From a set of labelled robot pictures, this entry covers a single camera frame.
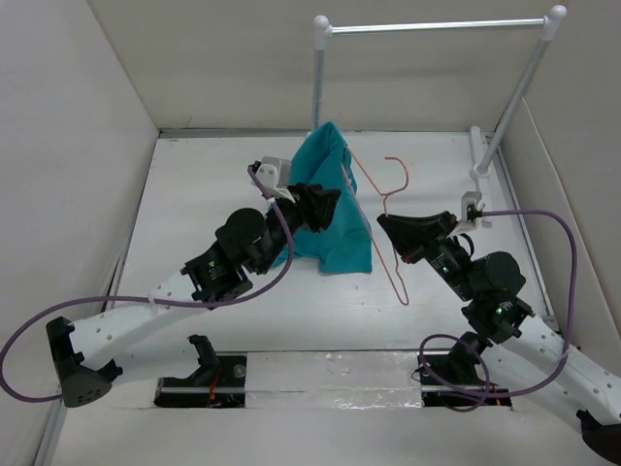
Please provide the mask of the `pink wire hanger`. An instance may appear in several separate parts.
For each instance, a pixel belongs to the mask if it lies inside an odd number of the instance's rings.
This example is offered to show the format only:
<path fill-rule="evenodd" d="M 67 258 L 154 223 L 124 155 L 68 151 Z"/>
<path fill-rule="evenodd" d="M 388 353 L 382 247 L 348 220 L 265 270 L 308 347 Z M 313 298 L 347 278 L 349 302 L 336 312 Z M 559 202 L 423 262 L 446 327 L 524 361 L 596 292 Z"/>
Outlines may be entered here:
<path fill-rule="evenodd" d="M 386 161 L 393 161 L 393 162 L 397 162 L 404 173 L 404 182 L 403 184 L 393 190 L 389 190 L 389 191 L 382 191 L 379 186 L 377 185 L 377 183 L 374 181 L 373 177 L 371 176 L 370 172 L 365 168 L 365 166 L 362 164 L 362 162 L 360 161 L 359 157 L 357 155 L 355 155 L 351 149 L 347 149 L 346 152 L 348 153 L 348 155 L 350 156 L 350 158 L 353 160 L 353 162 L 358 166 L 359 170 L 362 172 L 362 174 L 364 175 L 364 177 L 367 179 L 367 181 L 369 182 L 369 184 L 371 185 L 371 187 L 374 189 L 374 191 L 376 192 L 377 196 L 381 199 L 381 204 L 382 204 L 382 214 L 380 216 L 377 217 L 377 223 L 381 226 L 381 228 L 383 229 L 384 233 L 386 234 L 387 238 L 390 240 L 391 243 L 391 248 L 392 248 L 392 255 L 393 255 L 393 261 L 394 261 L 394 267 L 393 267 L 393 271 L 390 271 L 386 260 L 381 252 L 381 249 L 376 241 L 376 237 L 374 235 L 374 232 L 372 230 L 372 227 L 370 226 L 370 222 L 367 220 L 367 217 L 364 213 L 364 210 L 362 209 L 362 206 L 360 204 L 360 202 L 358 201 L 356 194 L 355 194 L 355 189 L 353 188 L 353 178 L 348 174 L 348 170 L 345 168 L 344 164 L 342 164 L 342 172 L 343 172 L 343 178 L 346 182 L 346 186 L 351 194 L 351 196 L 353 197 L 353 200 L 355 202 L 355 206 L 356 206 L 356 210 L 359 214 L 359 216 L 361 217 L 361 219 L 363 220 L 363 223 L 365 225 L 365 229 L 366 232 L 368 234 L 368 237 L 371 241 L 371 244 L 376 252 L 376 255 L 379 259 L 380 265 L 384 270 L 384 273 L 387 277 L 387 279 L 389 280 L 389 283 L 394 291 L 394 294 L 397 298 L 397 300 L 399 301 L 399 303 L 406 307 L 409 305 L 410 301 L 409 301 L 409 292 L 405 283 L 405 280 L 400 272 L 400 264 L 403 262 L 403 255 L 405 254 L 403 252 L 403 248 L 400 247 L 397 243 L 398 240 L 398 235 L 397 235 L 397 230 L 395 229 L 395 225 L 390 225 L 390 221 L 391 220 L 396 220 L 395 216 L 391 216 L 388 213 L 388 201 L 391 199 L 391 197 L 395 194 L 401 193 L 403 191 L 405 191 L 408 187 L 409 187 L 409 170 L 407 167 L 407 164 L 399 157 L 396 156 L 386 156 L 385 160 Z"/>

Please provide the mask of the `teal t shirt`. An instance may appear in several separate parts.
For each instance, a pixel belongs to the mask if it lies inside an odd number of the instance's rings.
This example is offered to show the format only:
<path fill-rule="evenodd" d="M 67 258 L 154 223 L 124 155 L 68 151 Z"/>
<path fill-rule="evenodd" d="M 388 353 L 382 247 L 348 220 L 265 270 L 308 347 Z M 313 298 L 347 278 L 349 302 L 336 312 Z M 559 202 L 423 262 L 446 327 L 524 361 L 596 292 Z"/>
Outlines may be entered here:
<path fill-rule="evenodd" d="M 300 229 L 293 236 L 294 257 L 317 260 L 318 271 L 324 275 L 373 271 L 372 240 L 368 222 L 357 206 L 351 162 L 348 144 L 333 122 L 311 132 L 292 159 L 292 183 L 319 184 L 341 191 L 327 230 L 313 233 Z"/>

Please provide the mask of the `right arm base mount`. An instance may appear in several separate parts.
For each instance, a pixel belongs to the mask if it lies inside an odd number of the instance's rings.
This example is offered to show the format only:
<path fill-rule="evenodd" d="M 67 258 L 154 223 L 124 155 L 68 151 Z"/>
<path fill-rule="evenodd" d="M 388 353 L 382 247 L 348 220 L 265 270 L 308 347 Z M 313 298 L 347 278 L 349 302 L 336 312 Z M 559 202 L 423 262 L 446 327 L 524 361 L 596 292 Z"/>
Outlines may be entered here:
<path fill-rule="evenodd" d="M 421 385 L 421 399 L 425 408 L 447 408 L 457 413 L 468 413 L 483 406 L 512 407 L 510 398 L 499 398 L 498 394 L 507 390 L 495 383 L 488 383 L 484 375 L 479 375 L 480 356 L 490 348 L 482 337 L 472 331 L 464 333 L 460 340 L 467 345 L 454 340 L 450 349 L 425 349 L 423 356 L 417 355 L 418 367 L 411 373 L 411 378 Z M 463 390 L 484 393 L 488 388 L 494 397 L 482 399 L 480 396 L 466 395 L 459 390 L 452 390 L 434 379 L 427 371 L 422 360 L 425 360 L 438 376 L 453 385 L 459 385 Z"/>

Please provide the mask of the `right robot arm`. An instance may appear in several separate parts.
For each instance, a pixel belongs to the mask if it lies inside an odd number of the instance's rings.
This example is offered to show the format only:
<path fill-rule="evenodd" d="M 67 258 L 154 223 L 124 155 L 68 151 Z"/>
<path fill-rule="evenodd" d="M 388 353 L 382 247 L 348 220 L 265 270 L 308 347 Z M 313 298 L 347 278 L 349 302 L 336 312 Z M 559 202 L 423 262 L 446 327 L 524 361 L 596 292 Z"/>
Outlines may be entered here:
<path fill-rule="evenodd" d="M 511 254 L 479 259 L 455 240 L 455 215 L 408 217 L 382 214 L 377 222 L 401 260 L 426 261 L 465 302 L 471 331 L 455 339 L 443 359 L 418 354 L 422 380 L 434 380 L 442 395 L 464 398 L 475 408 L 487 400 L 529 396 L 576 428 L 586 446 L 620 462 L 620 379 L 571 343 L 573 322 L 553 331 L 518 296 L 526 283 Z"/>

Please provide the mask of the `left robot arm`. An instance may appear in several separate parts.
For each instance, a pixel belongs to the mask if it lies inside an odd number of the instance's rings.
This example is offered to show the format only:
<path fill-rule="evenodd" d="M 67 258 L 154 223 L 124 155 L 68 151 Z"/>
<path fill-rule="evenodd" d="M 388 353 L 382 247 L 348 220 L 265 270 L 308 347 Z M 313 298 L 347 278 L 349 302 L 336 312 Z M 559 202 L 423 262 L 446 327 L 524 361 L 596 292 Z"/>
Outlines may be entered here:
<path fill-rule="evenodd" d="M 183 319 L 249 300 L 249 275 L 267 274 L 290 236 L 300 229 L 328 229 L 339 189 L 297 183 L 288 191 L 267 213 L 235 211 L 215 231 L 211 247 L 148 296 L 117 297 L 116 306 L 99 316 L 50 321 L 46 331 L 63 404 L 79 408 L 116 385 L 148 379 L 214 383 L 221 364 L 207 336 L 193 334 L 162 344 L 151 337 Z"/>

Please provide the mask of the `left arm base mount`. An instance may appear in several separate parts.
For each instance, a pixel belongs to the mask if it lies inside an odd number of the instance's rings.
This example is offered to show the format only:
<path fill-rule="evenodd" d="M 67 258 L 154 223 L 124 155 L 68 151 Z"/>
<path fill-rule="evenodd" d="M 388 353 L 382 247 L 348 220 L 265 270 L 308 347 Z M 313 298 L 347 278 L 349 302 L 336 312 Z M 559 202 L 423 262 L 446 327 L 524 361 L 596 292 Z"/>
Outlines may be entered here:
<path fill-rule="evenodd" d="M 198 368 L 186 378 L 158 380 L 153 403 L 168 409 L 245 407 L 246 353 L 216 353 L 207 336 L 192 335 Z"/>

